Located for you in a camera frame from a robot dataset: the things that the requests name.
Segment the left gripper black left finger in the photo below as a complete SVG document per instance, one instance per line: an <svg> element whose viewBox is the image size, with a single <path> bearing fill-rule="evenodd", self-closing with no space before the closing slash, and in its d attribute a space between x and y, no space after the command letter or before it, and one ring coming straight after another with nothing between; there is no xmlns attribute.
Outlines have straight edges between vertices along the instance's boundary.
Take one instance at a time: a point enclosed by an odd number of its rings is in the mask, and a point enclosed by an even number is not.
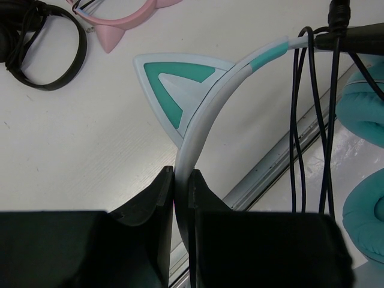
<svg viewBox="0 0 384 288"><path fill-rule="evenodd" d="M2 287L167 287L173 168L106 211L1 212Z"/></svg>

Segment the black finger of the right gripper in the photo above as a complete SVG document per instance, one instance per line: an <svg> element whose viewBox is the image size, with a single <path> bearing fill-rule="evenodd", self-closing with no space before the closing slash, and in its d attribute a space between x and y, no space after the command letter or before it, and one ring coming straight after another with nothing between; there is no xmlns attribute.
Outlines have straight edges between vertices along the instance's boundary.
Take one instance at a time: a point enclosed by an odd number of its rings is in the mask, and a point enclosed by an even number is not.
<svg viewBox="0 0 384 288"><path fill-rule="evenodd" d="M375 23L365 26L347 28L340 37L341 52L383 56L383 26ZM336 32L320 34L314 39L314 46L319 50L332 51L335 47Z"/></svg>

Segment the teal cat-ear headphones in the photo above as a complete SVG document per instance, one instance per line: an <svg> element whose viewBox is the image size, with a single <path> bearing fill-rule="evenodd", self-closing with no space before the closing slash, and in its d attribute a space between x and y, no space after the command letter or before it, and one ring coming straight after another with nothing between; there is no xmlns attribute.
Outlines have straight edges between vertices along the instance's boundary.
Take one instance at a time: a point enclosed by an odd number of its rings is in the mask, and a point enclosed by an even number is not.
<svg viewBox="0 0 384 288"><path fill-rule="evenodd" d="M187 53L153 53L134 58L136 74L165 132L177 146L175 210L188 245L187 186L219 112L245 79L288 50L308 48L309 37L284 37L237 63Z"/></svg>

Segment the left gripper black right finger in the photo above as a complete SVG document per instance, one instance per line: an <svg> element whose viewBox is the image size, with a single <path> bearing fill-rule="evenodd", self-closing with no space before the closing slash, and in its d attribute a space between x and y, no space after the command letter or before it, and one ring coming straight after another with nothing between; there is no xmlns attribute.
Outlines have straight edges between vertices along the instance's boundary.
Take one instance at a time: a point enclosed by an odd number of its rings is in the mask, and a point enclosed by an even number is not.
<svg viewBox="0 0 384 288"><path fill-rule="evenodd" d="M233 211L199 170L188 184L192 287L353 287L341 230L323 214Z"/></svg>

